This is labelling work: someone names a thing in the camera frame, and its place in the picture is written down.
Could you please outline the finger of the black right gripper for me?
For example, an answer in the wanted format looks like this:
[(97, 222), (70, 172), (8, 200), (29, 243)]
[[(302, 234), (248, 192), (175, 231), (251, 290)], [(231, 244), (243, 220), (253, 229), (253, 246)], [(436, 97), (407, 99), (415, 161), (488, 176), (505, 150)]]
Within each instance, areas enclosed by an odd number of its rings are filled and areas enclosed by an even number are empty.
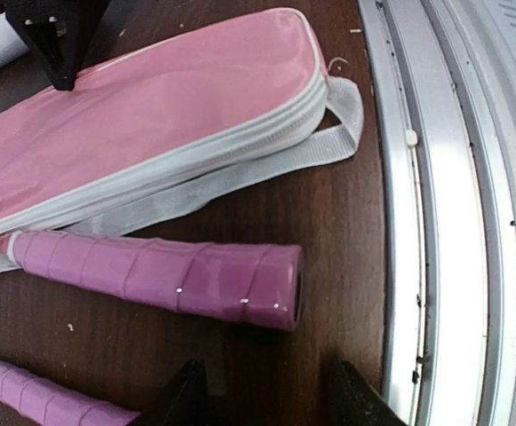
[(52, 86), (73, 90), (107, 0), (3, 1), (2, 5), (9, 24), (42, 61)]

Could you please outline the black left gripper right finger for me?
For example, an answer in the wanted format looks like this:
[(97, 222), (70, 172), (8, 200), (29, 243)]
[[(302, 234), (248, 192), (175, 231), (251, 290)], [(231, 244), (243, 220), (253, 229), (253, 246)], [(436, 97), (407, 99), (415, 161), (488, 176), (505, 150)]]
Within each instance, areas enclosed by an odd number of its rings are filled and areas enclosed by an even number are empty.
[(330, 425), (406, 426), (348, 361), (339, 361), (329, 376)]

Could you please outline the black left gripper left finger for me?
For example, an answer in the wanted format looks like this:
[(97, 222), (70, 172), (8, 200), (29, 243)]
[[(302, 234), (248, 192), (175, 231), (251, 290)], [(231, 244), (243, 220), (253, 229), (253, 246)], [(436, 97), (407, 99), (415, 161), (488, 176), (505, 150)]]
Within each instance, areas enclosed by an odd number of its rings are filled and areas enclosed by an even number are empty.
[(164, 386), (155, 402), (129, 425), (208, 424), (208, 384), (201, 360), (188, 361)]

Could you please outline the pink badminton racket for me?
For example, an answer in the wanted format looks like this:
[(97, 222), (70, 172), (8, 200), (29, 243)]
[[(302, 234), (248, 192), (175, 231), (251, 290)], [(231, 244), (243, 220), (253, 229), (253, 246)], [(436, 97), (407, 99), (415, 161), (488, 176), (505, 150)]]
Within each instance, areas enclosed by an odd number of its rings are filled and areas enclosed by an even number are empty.
[(187, 243), (65, 232), (0, 236), (0, 255), (35, 276), (122, 300), (292, 331), (299, 246)]
[(0, 402), (39, 425), (128, 425), (140, 416), (0, 360)]

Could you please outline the pink racket bag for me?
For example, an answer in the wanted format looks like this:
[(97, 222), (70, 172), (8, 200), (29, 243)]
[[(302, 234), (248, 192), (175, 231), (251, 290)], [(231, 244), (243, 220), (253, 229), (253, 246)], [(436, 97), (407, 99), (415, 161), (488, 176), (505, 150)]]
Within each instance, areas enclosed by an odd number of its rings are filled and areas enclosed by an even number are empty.
[[(357, 151), (357, 85), (273, 8), (89, 67), (0, 113), (0, 236), (124, 235)], [(14, 269), (0, 255), (0, 273)]]

